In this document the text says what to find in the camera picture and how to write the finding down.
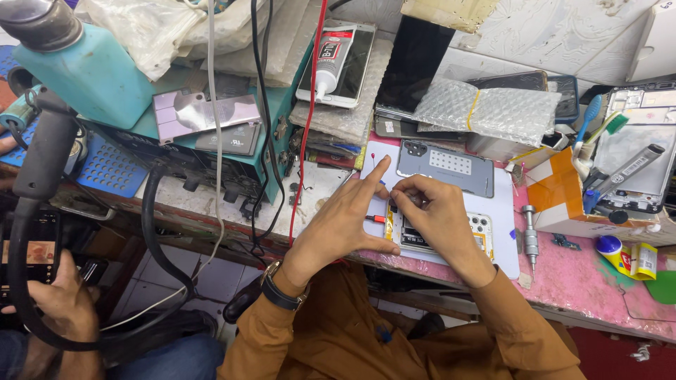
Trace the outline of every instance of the jeans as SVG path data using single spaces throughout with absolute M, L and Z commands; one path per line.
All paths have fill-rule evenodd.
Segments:
M 26 359 L 26 337 L 16 331 L 0 331 L 0 380 L 13 380 Z M 108 380 L 214 380 L 223 363 L 223 347 L 206 334 L 177 339 L 149 351 L 133 362 L 108 369 Z

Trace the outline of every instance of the blue cap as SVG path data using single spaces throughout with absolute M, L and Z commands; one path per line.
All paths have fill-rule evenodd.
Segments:
M 622 250 L 622 241 L 615 236 L 601 236 L 596 242 L 596 250 L 602 255 L 617 253 Z

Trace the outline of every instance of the wristwatch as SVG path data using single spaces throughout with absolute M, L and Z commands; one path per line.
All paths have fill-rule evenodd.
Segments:
M 298 297 L 291 297 L 282 293 L 282 291 L 279 290 L 277 285 L 275 285 L 272 281 L 274 274 L 277 273 L 277 270 L 281 264 L 282 260 L 277 260 L 270 264 L 268 268 L 266 268 L 260 280 L 260 289 L 263 291 L 265 297 L 273 304 L 279 306 L 282 309 L 296 311 L 300 309 L 303 302 L 305 302 L 305 300 L 308 298 L 310 284 L 308 284 L 308 286 L 305 288 L 303 294 L 299 295 Z

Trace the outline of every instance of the turquoise bottle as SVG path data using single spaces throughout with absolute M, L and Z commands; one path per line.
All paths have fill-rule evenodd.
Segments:
M 21 41 L 12 55 L 84 117 L 132 128 L 152 102 L 152 84 L 110 31 L 81 23 L 63 0 L 49 3 L 39 18 L 0 20 Z

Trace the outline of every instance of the brown shirt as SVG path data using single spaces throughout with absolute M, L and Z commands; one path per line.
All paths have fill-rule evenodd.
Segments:
M 281 271 L 274 282 L 289 295 L 303 290 Z M 408 341 L 369 304 L 359 264 L 329 266 L 313 277 L 310 296 L 297 313 L 261 295 L 242 314 L 218 378 L 585 378 L 563 326 L 534 311 L 501 270 L 490 284 L 470 292 L 482 323 Z

